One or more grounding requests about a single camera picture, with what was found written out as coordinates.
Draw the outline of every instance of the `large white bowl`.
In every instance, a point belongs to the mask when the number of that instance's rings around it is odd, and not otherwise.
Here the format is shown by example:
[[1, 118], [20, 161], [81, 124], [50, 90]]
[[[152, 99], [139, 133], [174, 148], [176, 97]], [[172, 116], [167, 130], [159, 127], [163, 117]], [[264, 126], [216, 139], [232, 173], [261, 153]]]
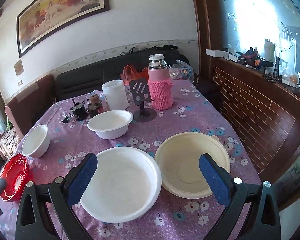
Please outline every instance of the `large white bowl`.
[[229, 155], [218, 140], [197, 132], [179, 133], [166, 139], [155, 154], [163, 187], [188, 199], [212, 195], [199, 169], [199, 158], [204, 153], [209, 153], [220, 167], [230, 171]]
[[155, 160], [133, 147], [110, 148], [97, 158], [97, 170], [80, 200], [82, 207], [106, 223], [124, 223], [144, 215], [161, 190]]
[[125, 110], [112, 110], [98, 114], [90, 119], [88, 128], [102, 139], [116, 139], [124, 135], [133, 114]]
[[40, 158], [50, 145], [48, 126], [40, 124], [33, 128], [26, 136], [21, 152], [24, 156]]

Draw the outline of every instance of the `red bowl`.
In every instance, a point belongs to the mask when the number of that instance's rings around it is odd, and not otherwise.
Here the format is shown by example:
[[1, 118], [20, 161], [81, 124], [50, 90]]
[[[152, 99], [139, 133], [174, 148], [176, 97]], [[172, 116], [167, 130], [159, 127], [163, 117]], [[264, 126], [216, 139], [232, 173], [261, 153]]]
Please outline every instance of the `red bowl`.
[[1, 178], [7, 181], [7, 186], [1, 197], [4, 201], [12, 202], [20, 200], [23, 189], [30, 181], [30, 169], [26, 157], [18, 153], [5, 165]]

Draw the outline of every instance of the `brick pattern panel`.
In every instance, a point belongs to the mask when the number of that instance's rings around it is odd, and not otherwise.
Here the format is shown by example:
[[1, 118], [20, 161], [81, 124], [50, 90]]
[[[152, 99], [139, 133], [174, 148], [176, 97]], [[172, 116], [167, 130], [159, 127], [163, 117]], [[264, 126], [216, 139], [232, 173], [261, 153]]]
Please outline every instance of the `brick pattern panel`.
[[222, 94], [222, 115], [232, 125], [260, 174], [271, 162], [295, 121], [287, 111], [244, 82], [214, 67]]

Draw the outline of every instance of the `white bowl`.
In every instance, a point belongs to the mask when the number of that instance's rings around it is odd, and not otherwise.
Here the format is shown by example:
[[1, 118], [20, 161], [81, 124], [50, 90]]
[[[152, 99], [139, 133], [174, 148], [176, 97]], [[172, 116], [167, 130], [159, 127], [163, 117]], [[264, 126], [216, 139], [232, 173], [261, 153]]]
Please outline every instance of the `white bowl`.
[[98, 114], [90, 119], [88, 128], [102, 139], [116, 139], [124, 135], [133, 114], [125, 110], [112, 110]]
[[50, 145], [48, 126], [40, 124], [33, 128], [26, 136], [21, 152], [24, 156], [40, 158]]
[[176, 196], [188, 199], [212, 195], [199, 169], [199, 158], [204, 153], [209, 153], [220, 167], [230, 171], [229, 155], [218, 138], [185, 132], [166, 139], [155, 154], [163, 187]]
[[110, 148], [97, 158], [97, 170], [80, 200], [82, 207], [106, 223], [124, 223], [144, 215], [161, 190], [155, 160], [133, 147]]

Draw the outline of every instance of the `table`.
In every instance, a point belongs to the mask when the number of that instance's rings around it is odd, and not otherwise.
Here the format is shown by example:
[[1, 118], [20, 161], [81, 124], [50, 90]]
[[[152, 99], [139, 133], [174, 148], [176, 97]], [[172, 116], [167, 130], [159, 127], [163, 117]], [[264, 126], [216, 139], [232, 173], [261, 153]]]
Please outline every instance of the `table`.
[[[137, 108], [128, 90], [127, 95], [127, 110], [134, 112]], [[65, 176], [88, 152], [97, 154], [111, 147], [138, 147], [154, 157], [157, 148], [165, 139], [177, 133], [192, 131], [218, 136], [230, 156], [232, 177], [240, 177], [246, 183], [261, 183], [231, 125], [191, 82], [174, 81], [173, 97], [174, 103], [170, 109], [157, 111], [157, 117], [147, 123], [132, 121], [127, 133], [114, 140], [101, 139], [95, 132], [90, 131], [87, 127], [89, 118], [82, 122], [71, 119], [69, 123], [63, 124], [62, 120], [69, 113], [72, 100], [55, 103], [36, 124], [48, 125], [51, 142], [41, 158], [28, 159], [34, 182], [50, 183], [57, 176]], [[22, 143], [23, 140], [16, 153], [20, 152]], [[0, 216], [0, 230], [7, 239], [14, 239], [18, 203], [0, 200], [0, 206], [3, 211]], [[127, 223], [103, 223], [91, 217], [80, 203], [72, 208], [93, 239], [165, 240], [203, 239], [224, 209], [213, 195], [197, 200], [183, 199], [163, 187], [154, 206], [143, 217]], [[50, 204], [48, 209], [60, 238], [67, 239]], [[237, 237], [247, 211], [246, 204], [230, 239]]]

